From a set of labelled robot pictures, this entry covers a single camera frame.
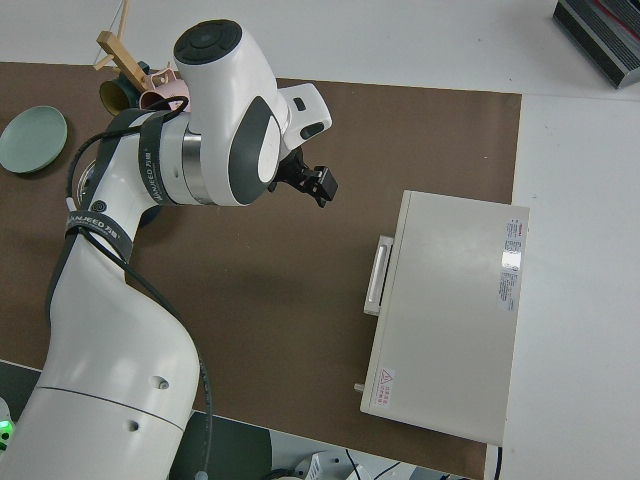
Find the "drawer handle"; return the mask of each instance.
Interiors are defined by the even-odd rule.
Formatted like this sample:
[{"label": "drawer handle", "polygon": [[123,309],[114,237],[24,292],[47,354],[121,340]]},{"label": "drawer handle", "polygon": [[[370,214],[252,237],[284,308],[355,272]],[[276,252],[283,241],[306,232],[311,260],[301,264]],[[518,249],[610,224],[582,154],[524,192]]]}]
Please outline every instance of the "drawer handle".
[{"label": "drawer handle", "polygon": [[364,313],[366,314],[375,316],[380,314],[380,302],[382,301],[382,291],[392,246],[393,237],[380,235],[376,256],[373,260],[373,268],[371,269],[371,278],[369,278],[367,298],[364,302]]}]

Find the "brown mat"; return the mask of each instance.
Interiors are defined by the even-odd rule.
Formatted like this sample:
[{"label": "brown mat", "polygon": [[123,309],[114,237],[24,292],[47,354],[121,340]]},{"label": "brown mat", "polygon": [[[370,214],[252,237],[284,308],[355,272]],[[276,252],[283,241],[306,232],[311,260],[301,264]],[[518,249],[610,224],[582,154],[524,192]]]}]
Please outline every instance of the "brown mat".
[{"label": "brown mat", "polygon": [[[65,114],[70,132],[44,171],[0,172],[2,358],[43,365],[66,169],[110,119],[97,95],[110,76],[0,64],[0,129],[46,104]],[[217,414],[481,478],[483,444],[363,414],[353,384],[364,381],[375,331],[375,318],[362,313],[374,251],[380,234],[395,231],[402,191],[509,203],[520,96],[317,86],[334,126],[306,146],[305,160],[331,167],[340,184],[332,204],[320,209],[280,185],[248,208],[165,208],[140,232],[133,265],[194,332]]]}]

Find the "white table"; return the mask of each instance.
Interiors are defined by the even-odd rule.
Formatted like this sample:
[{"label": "white table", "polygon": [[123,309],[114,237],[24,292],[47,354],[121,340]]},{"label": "white table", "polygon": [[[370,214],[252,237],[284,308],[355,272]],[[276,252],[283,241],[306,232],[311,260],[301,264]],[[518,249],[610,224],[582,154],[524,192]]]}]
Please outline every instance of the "white table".
[{"label": "white table", "polygon": [[[554,1],[132,3],[125,44],[153,66],[226,17],[277,76],[523,93],[513,203],[531,223],[502,478],[637,478],[640,85],[611,88]],[[3,2],[0,60],[93,63],[118,4]]]}]

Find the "sticker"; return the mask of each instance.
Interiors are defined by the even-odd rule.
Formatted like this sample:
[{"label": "sticker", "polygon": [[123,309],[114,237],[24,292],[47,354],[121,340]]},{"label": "sticker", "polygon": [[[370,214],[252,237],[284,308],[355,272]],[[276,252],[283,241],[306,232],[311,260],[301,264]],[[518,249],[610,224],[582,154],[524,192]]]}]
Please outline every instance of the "sticker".
[{"label": "sticker", "polygon": [[375,390],[375,406],[389,408],[391,402],[391,389],[393,388],[393,379],[396,377],[396,371],[390,368],[381,368],[378,371],[378,381]]},{"label": "sticker", "polygon": [[516,218],[511,219],[505,227],[500,282],[498,284],[498,306],[508,312],[513,311],[516,307],[513,297],[520,278],[524,229],[522,220]]}]

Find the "green plate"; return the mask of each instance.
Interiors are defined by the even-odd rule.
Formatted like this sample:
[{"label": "green plate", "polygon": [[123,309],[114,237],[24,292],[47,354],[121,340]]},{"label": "green plate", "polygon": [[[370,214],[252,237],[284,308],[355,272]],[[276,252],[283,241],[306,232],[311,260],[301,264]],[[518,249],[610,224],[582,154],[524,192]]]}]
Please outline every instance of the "green plate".
[{"label": "green plate", "polygon": [[0,136],[0,165],[13,173],[46,167],[67,141],[67,122],[53,107],[40,106],[15,117]]}]

